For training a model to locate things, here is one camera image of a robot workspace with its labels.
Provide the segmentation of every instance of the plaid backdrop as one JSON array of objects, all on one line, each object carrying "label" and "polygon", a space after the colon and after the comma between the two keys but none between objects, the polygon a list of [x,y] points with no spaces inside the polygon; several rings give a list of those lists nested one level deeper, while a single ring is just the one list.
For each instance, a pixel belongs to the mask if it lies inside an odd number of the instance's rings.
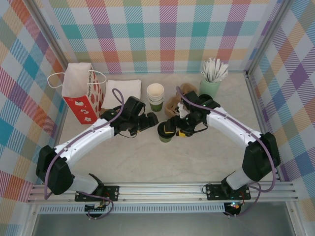
[{"label": "plaid backdrop", "polygon": [[22,0],[0,0],[0,236],[18,233],[39,150],[54,144],[64,102],[46,79],[61,71]]},{"label": "plaid backdrop", "polygon": [[209,57],[243,70],[264,23],[275,15],[268,19],[269,7],[281,2],[36,1],[69,61],[92,62],[109,73],[199,72]]},{"label": "plaid backdrop", "polygon": [[305,225],[315,229],[315,0],[294,2],[252,82],[284,178],[296,183]]}]

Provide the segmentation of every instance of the table surface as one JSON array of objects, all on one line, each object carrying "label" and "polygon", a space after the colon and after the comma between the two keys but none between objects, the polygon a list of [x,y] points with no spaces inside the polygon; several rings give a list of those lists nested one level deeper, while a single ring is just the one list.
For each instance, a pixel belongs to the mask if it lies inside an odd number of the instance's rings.
[{"label": "table surface", "polygon": [[[199,88],[202,75],[116,74],[107,75],[107,79],[140,79],[141,100],[146,103],[146,112],[151,112],[146,94],[148,85],[160,83],[164,86],[165,104],[176,94],[175,87],[182,83],[191,83]],[[222,81],[215,101],[240,122],[259,130],[242,73],[230,73]],[[168,119],[164,107],[156,115],[160,122]],[[66,142],[88,127],[89,125],[80,124],[69,109],[60,143]],[[243,157],[243,149],[212,127],[190,138],[174,137],[169,143],[159,140],[157,129],[154,127],[140,132],[134,139],[117,135],[101,143],[76,163],[72,173],[82,176],[92,173],[104,182],[221,181],[242,166]],[[271,175],[263,180],[271,180]]]}]

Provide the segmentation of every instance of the green paper cup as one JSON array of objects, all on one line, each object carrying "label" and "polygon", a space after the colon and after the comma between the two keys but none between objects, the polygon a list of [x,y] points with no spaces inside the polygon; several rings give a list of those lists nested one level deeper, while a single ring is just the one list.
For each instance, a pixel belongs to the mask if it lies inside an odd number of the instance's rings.
[{"label": "green paper cup", "polygon": [[205,79],[203,79],[200,83],[200,90],[199,90],[200,94],[199,95],[207,94],[214,99],[215,96],[217,95],[220,83],[221,82],[210,83],[210,82],[206,81]]},{"label": "green paper cup", "polygon": [[159,112],[162,110],[162,107],[163,107],[163,101],[160,103],[160,104],[157,104],[157,105],[154,105],[154,104],[151,104],[150,103],[150,107],[151,107],[151,110],[153,112]]},{"label": "green paper cup", "polygon": [[159,139],[163,143],[168,143],[174,137],[175,133],[174,134],[166,134],[164,131],[165,123],[166,123],[166,121],[163,121],[157,126],[157,133],[158,133]]}]

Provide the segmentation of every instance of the bag handle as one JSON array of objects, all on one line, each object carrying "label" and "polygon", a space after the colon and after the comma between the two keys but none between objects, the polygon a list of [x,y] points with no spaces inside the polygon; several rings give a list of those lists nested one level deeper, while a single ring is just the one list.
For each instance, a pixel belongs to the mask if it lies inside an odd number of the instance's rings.
[{"label": "bag handle", "polygon": [[52,87],[51,84],[49,83],[49,77],[53,76],[53,75],[58,75],[58,74],[64,74],[64,72],[58,72],[58,73],[54,73],[54,74],[51,74],[50,76],[47,77],[47,83],[49,85],[49,87],[51,87],[52,89],[56,89],[56,88],[59,88],[61,85],[57,86],[57,87]]},{"label": "bag handle", "polygon": [[106,78],[106,76],[105,76],[103,73],[101,73],[101,72],[99,72],[99,71],[97,71],[97,70],[88,70],[88,71],[89,71],[89,72],[91,72],[91,71],[97,72],[97,73],[99,73],[99,74],[101,74],[102,76],[105,77],[105,80],[104,80],[103,82],[99,82],[99,83],[88,83],[88,85],[100,85],[100,84],[104,84],[104,83],[107,81],[107,78]]}]

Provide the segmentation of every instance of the red paper bag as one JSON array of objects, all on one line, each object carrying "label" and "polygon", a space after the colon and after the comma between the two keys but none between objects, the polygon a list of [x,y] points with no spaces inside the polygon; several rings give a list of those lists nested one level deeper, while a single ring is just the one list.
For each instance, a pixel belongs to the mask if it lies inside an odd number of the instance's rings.
[{"label": "red paper bag", "polygon": [[104,100],[104,93],[98,82],[91,63],[69,63],[64,73],[62,97],[73,111],[81,124],[93,124],[100,117],[100,109]]}]

